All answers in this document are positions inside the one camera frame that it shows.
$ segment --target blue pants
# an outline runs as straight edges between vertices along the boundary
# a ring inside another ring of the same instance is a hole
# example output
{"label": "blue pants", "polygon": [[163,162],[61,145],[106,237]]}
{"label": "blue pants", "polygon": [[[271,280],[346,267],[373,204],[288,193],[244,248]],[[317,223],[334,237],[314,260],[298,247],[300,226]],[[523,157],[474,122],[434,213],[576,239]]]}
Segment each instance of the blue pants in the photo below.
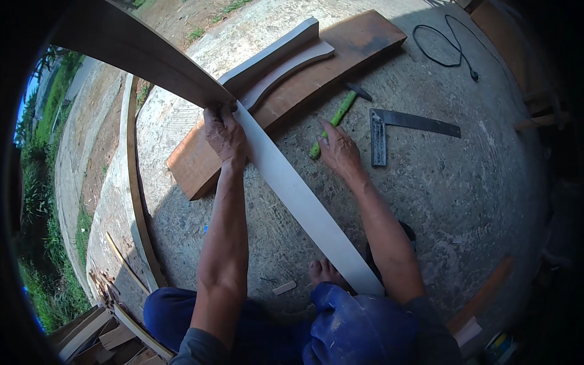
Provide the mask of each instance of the blue pants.
{"label": "blue pants", "polygon": [[[165,346],[179,350],[190,326],[197,293],[160,288],[144,304],[147,329]],[[238,364],[406,364],[418,331],[416,318],[389,298],[355,296],[332,283],[310,295],[314,322],[294,326],[269,321],[247,300],[235,333],[232,358]]]}

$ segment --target hammer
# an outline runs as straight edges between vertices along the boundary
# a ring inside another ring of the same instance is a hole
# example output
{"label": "hammer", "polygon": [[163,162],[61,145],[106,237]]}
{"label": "hammer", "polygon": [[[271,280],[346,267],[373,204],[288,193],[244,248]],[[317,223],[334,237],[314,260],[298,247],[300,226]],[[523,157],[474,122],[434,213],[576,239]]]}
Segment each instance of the hammer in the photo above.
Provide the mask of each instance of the hammer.
{"label": "hammer", "polygon": [[[331,120],[331,124],[335,127],[339,125],[340,120],[343,118],[343,116],[345,115],[347,110],[351,107],[351,105],[353,104],[353,101],[355,100],[356,97],[359,96],[359,97],[361,97],[365,100],[368,100],[370,102],[373,101],[373,98],[371,97],[371,95],[369,95],[365,90],[363,90],[359,86],[357,86],[355,84],[351,84],[350,82],[348,82],[346,84],[346,86],[350,90],[349,94],[343,100],[343,103],[340,105],[339,110],[336,112],[335,116]],[[328,137],[326,131],[322,132],[321,136],[323,136],[324,138]],[[310,152],[308,153],[308,155],[312,159],[317,159],[320,156],[320,154],[321,154],[321,147],[318,145],[318,142],[314,142],[314,145],[310,149]]]}

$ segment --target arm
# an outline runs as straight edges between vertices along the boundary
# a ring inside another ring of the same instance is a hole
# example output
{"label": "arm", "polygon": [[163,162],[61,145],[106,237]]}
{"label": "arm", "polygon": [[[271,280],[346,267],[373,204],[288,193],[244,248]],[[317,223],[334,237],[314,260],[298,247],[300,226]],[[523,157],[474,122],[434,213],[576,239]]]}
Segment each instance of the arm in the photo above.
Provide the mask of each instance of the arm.
{"label": "arm", "polygon": [[371,246],[388,293],[400,304],[425,296],[422,274],[412,244],[387,203],[373,186],[361,164],[359,149],[346,132],[323,121],[328,139],[318,136],[322,160],[349,186],[361,213]]}
{"label": "arm", "polygon": [[205,109],[204,121],[207,141],[223,164],[197,267],[197,300],[190,326],[214,335],[230,350],[248,291],[247,139],[227,107],[221,109],[220,116]]}

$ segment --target hand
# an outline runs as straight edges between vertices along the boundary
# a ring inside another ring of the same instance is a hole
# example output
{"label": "hand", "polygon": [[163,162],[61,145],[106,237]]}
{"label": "hand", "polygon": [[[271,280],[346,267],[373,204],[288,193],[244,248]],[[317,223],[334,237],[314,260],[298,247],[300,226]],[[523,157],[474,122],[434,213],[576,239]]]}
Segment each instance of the hand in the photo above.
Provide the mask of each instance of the hand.
{"label": "hand", "polygon": [[220,114],[213,109],[203,111],[205,137],[215,150],[221,162],[234,161],[245,164],[248,153],[248,139],[244,129],[237,123],[229,106],[221,107]]}
{"label": "hand", "polygon": [[347,183],[355,178],[368,176],[361,164],[359,149],[351,137],[341,127],[335,127],[326,120],[321,120],[322,127],[328,134],[324,138],[317,136],[321,147],[321,158],[326,166],[336,172]]}

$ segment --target hammer head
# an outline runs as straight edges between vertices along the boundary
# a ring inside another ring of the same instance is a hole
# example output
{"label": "hammer head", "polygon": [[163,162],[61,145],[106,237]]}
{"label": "hammer head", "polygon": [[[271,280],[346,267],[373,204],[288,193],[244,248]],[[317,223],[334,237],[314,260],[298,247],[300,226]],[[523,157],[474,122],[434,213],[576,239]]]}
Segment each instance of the hammer head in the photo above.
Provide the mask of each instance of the hammer head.
{"label": "hammer head", "polygon": [[371,97],[371,95],[369,95],[365,90],[363,90],[358,85],[351,84],[350,82],[347,82],[346,85],[349,88],[349,90],[355,91],[357,93],[358,97],[363,98],[369,102],[373,101],[373,98]]}

